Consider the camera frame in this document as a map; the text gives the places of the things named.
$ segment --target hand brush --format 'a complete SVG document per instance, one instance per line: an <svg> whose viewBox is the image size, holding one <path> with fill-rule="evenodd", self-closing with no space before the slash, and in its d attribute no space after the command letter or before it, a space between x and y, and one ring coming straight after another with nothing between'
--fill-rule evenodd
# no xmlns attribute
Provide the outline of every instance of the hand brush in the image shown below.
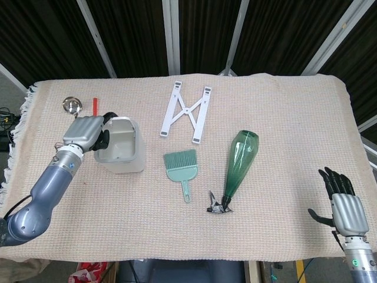
<svg viewBox="0 0 377 283"><path fill-rule="evenodd" d="M173 152L164 155L166 174L170 180L182 183L183 198L186 203L191 201L189 180L198 174L196 151Z"/></svg>

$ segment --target green glass bottle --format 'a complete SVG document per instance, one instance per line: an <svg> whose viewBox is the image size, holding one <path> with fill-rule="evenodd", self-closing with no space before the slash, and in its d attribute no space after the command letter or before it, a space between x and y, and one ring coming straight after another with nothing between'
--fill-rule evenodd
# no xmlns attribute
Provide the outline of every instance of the green glass bottle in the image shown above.
<svg viewBox="0 0 377 283"><path fill-rule="evenodd" d="M232 197L250 166L257 155L259 146L259 137L252 131L240 131L232 141L230 148L228 174L226 176L226 185L221 205L223 209L228 207Z"/></svg>

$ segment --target beige tablecloth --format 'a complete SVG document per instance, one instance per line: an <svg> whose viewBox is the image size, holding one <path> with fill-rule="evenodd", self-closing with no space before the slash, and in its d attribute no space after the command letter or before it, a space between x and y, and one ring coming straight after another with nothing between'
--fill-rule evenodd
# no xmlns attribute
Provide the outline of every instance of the beige tablecloth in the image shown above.
<svg viewBox="0 0 377 283"><path fill-rule="evenodd" d="M200 145L191 143L189 117L159 136L175 80L183 82L187 106L212 87ZM3 258L105 261L134 258L288 261L340 256L331 228L310 218L307 208L330 217L318 169L347 175L362 199L377 250L377 187L356 128L345 85L335 77L182 75L118 80L56 80L32 87L18 128L4 214L27 195L54 155L73 117L61 102L78 97L92 114L116 112L137 121L146 145L142 173L115 175L92 153L54 209L49 229L25 245L0 249ZM209 190L221 198L230 143L239 130L260 137L258 155L230 207L206 212ZM199 174L192 202L165 173L163 154L196 149Z"/></svg>

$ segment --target robotic hand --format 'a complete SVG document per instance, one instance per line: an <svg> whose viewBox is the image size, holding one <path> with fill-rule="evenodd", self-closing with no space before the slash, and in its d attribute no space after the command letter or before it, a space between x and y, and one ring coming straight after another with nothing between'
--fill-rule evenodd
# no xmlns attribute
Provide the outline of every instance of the robotic hand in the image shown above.
<svg viewBox="0 0 377 283"><path fill-rule="evenodd" d="M110 134L108 130L102 131L102 127L116 116L109 112L104 116L86 116L74 120L63 137L64 145L57 150L30 195L18 202L3 219L0 218L0 246L21 245L47 230L52 210L70 185L84 153L108 147ZM30 196L32 200L29 204L10 215Z"/></svg>
<svg viewBox="0 0 377 283"><path fill-rule="evenodd" d="M332 233L346 254L353 281L376 283L377 262L370 244L366 241L365 234L369 231L369 226L360 199L355 196L352 184L345 175L327 167L325 172L319 170L319 173L325 181L333 218L320 217L313 209L308 209L309 214L315 221L335 228ZM343 245L340 244L338 234L345 237Z"/></svg>

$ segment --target plastic container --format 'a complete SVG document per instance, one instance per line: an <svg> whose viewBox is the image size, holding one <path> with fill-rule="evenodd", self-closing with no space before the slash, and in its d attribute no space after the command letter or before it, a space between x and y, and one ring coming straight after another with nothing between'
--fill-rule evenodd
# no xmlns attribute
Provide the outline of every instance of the plastic container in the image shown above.
<svg viewBox="0 0 377 283"><path fill-rule="evenodd" d="M128 117L113 117L103 130L109 130L107 149L97 150L94 159L114 173L140 172L145 166L145 147L139 126Z"/></svg>

